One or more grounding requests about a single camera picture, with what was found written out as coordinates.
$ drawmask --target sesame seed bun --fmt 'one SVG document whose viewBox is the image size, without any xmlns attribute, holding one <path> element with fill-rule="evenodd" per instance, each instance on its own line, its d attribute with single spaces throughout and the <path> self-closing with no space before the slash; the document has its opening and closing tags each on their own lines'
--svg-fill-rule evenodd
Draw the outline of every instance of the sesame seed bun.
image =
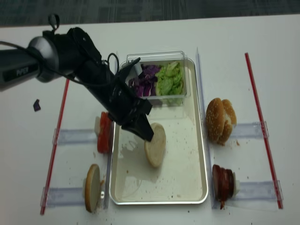
<svg viewBox="0 0 300 225">
<path fill-rule="evenodd" d="M 228 99 L 213 99 L 207 107 L 205 122 L 208 139 L 224 145 L 233 130 L 233 125 L 237 123 L 231 102 Z"/>
</svg>

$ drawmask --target purple cabbage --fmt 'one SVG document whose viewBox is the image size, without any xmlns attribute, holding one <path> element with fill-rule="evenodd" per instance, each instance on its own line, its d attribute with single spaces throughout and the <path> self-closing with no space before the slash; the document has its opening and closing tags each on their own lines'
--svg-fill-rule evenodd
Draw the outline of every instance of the purple cabbage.
<svg viewBox="0 0 300 225">
<path fill-rule="evenodd" d="M 155 96 L 155 83 L 158 81 L 155 74 L 160 71 L 160 67 L 142 64 L 142 71 L 143 73 L 138 77 L 138 84 L 131 79 L 128 82 L 129 87 L 133 88 L 138 97 Z"/>
</svg>

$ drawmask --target red stick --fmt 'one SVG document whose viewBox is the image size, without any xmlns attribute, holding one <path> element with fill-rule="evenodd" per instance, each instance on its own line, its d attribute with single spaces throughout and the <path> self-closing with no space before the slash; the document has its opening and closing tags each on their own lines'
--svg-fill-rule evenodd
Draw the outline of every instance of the red stick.
<svg viewBox="0 0 300 225">
<path fill-rule="evenodd" d="M 250 58 L 249 58 L 248 53 L 245 53 L 245 57 L 246 57 L 246 63 L 247 63 L 250 81 L 251 81 L 251 85 L 252 85 L 252 90 L 253 90 L 253 94 L 254 94 L 254 98 L 255 98 L 255 103 L 256 103 L 256 107 L 257 107 L 257 111 L 258 111 L 258 117 L 259 117 L 260 122 L 263 123 L 264 122 L 263 113 L 261 110 L 261 105 L 259 103 L 258 94 L 256 91 L 256 85 L 255 85 L 253 72 L 252 72 L 252 68 L 251 68 L 251 63 L 250 63 Z M 262 127 L 262 132 L 265 133 L 265 127 Z M 276 177 L 275 167 L 274 167 L 274 163 L 273 163 L 273 159 L 272 159 L 272 155 L 271 155 L 270 144 L 269 144 L 269 140 L 267 137 L 264 138 L 264 144 L 266 146 L 270 169 L 271 169 L 271 174 L 272 174 L 272 179 L 274 181 L 274 187 L 275 187 L 275 192 L 276 192 L 276 196 L 277 196 L 278 208 L 283 209 L 282 198 L 281 198 L 281 194 L 277 187 L 277 177 Z"/>
<path fill-rule="evenodd" d="M 62 116 L 64 113 L 64 108 L 65 108 L 65 103 L 66 103 L 66 98 L 67 98 L 68 87 L 69 87 L 69 79 L 66 79 L 65 90 L 64 90 L 64 94 L 62 96 L 62 101 L 61 101 L 60 115 L 58 117 L 56 133 L 55 133 L 55 137 L 54 137 L 55 140 L 57 139 L 57 135 L 59 133 L 60 126 L 61 126 Z M 50 180 L 51 180 L 53 163 L 54 163 L 54 158 L 55 158 L 55 153 L 56 153 L 56 146 L 57 146 L 57 144 L 55 142 L 52 147 L 52 154 L 51 154 L 51 159 L 50 159 L 50 163 L 49 163 L 48 175 L 47 175 L 47 180 L 46 180 L 46 184 L 45 184 L 45 192 L 44 192 L 44 198 L 42 199 L 42 207 L 41 207 L 40 215 L 43 215 L 45 213 L 45 209 L 46 209 L 46 201 L 47 201 L 47 195 L 48 195 L 48 191 L 49 191 L 49 187 L 50 187 Z"/>
</svg>

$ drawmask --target bun slice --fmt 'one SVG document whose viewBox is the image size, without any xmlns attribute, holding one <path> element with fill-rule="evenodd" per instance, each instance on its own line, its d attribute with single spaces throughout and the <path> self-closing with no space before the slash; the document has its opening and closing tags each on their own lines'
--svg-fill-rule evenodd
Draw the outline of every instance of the bun slice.
<svg viewBox="0 0 300 225">
<path fill-rule="evenodd" d="M 213 99 L 207 107 L 205 122 L 209 140 L 224 145 L 233 130 L 233 125 L 237 123 L 231 102 L 228 99 Z"/>
<path fill-rule="evenodd" d="M 85 182 L 84 201 L 88 212 L 96 209 L 100 193 L 100 169 L 97 164 L 92 164 Z"/>
<path fill-rule="evenodd" d="M 151 142 L 145 141 L 144 148 L 148 162 L 153 167 L 159 167 L 165 152 L 165 129 L 159 123 L 152 123 L 154 132 Z"/>
</svg>

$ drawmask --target white tray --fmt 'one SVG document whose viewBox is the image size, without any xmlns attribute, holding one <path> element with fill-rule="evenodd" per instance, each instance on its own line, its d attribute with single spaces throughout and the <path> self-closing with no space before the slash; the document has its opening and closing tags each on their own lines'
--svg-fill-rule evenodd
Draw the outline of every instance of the white tray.
<svg viewBox="0 0 300 225">
<path fill-rule="evenodd" d="M 152 168 L 144 141 L 115 125 L 110 197 L 122 204 L 199 204 L 208 195 L 195 65 L 187 60 L 190 95 L 182 106 L 155 107 L 149 123 L 163 125 L 166 151 L 160 168 Z"/>
</svg>

